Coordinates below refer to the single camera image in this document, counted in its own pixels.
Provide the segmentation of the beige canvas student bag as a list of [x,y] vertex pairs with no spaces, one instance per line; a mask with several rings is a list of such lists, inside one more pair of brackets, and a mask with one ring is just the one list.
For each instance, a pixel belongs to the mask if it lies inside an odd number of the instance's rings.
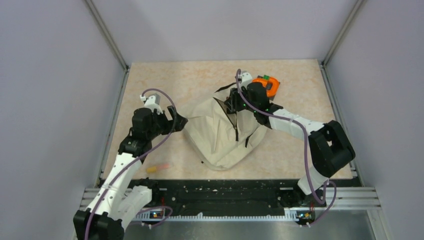
[[211,170],[225,171],[244,159],[264,139],[267,128],[257,122],[252,112],[228,114],[224,105],[235,84],[189,101],[179,109],[188,122],[183,133]]

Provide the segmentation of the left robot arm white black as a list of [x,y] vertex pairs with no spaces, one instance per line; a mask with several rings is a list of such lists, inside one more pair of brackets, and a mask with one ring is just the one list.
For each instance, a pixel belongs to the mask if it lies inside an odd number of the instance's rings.
[[133,187],[128,195],[125,193],[147,155],[158,148],[152,146],[152,141],[160,135],[169,138],[188,123],[173,105],[167,109],[171,120],[155,106],[134,111],[132,126],[119,145],[108,177],[91,203],[73,217],[77,239],[121,240],[130,222],[144,206],[154,207],[160,202],[159,191],[145,185]]

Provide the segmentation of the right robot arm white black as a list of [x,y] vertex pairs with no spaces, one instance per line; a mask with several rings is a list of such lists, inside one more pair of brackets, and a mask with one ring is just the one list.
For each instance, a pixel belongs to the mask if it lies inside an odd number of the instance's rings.
[[273,103],[266,88],[259,82],[251,82],[247,86],[231,83],[217,92],[223,95],[227,113],[250,111],[260,125],[288,133],[304,142],[305,176],[297,182],[293,192],[293,200],[299,206],[307,206],[317,197],[316,191],[326,186],[335,173],[356,157],[338,121],[325,123],[295,115]]

